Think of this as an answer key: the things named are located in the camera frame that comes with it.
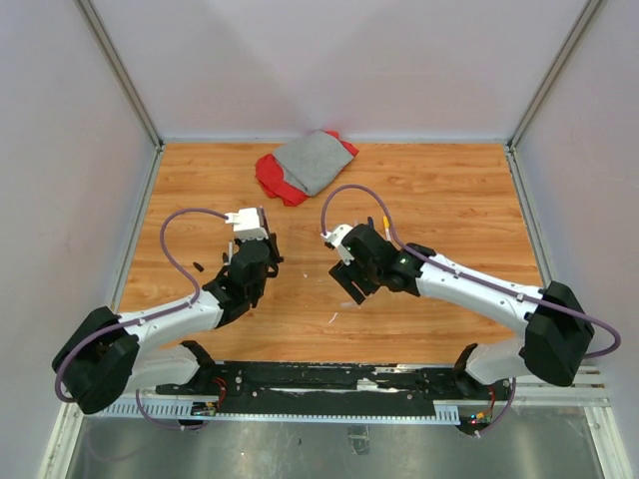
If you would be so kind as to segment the white pen yellow end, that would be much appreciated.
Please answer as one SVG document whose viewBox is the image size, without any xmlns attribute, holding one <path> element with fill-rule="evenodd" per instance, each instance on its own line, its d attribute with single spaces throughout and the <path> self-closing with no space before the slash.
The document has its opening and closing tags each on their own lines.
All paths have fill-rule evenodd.
<svg viewBox="0 0 639 479">
<path fill-rule="evenodd" d="M 392 234 L 391 234 L 391 231 L 390 231 L 389 218 L 387 216 L 383 216 L 382 217 L 382 223 L 383 223 L 385 238 L 386 238 L 387 241 L 391 242 L 392 241 Z"/>
</svg>

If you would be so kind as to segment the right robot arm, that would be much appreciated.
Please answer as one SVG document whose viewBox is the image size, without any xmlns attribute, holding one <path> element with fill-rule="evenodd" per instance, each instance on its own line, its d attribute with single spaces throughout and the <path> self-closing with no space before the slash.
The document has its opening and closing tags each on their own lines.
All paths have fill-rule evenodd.
<svg viewBox="0 0 639 479">
<path fill-rule="evenodd" d="M 454 391 L 473 399 L 501 380 L 534 375 L 559 387 L 572 384 L 594 336 L 572 290 L 504 281 L 458 264 L 417 243 L 395 247 L 374 228 L 340 225 L 323 234 L 338 263 L 330 276 L 356 303 L 385 287 L 443 300 L 474 311 L 513 332 L 492 344 L 467 345 L 452 368 Z"/>
</svg>

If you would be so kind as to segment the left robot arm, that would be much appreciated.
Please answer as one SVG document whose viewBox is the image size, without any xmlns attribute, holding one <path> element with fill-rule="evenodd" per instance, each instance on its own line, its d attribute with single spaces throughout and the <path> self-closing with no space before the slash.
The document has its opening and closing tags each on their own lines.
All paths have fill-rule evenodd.
<svg viewBox="0 0 639 479">
<path fill-rule="evenodd" d="M 229 264 L 192 296 L 148 311 L 91 311 L 52 361 L 59 397 L 95 414 L 124 394 L 159 385 L 207 392 L 214 370 L 203 350 L 182 338 L 226 326 L 256 307 L 283 260 L 276 234 L 236 244 Z"/>
</svg>

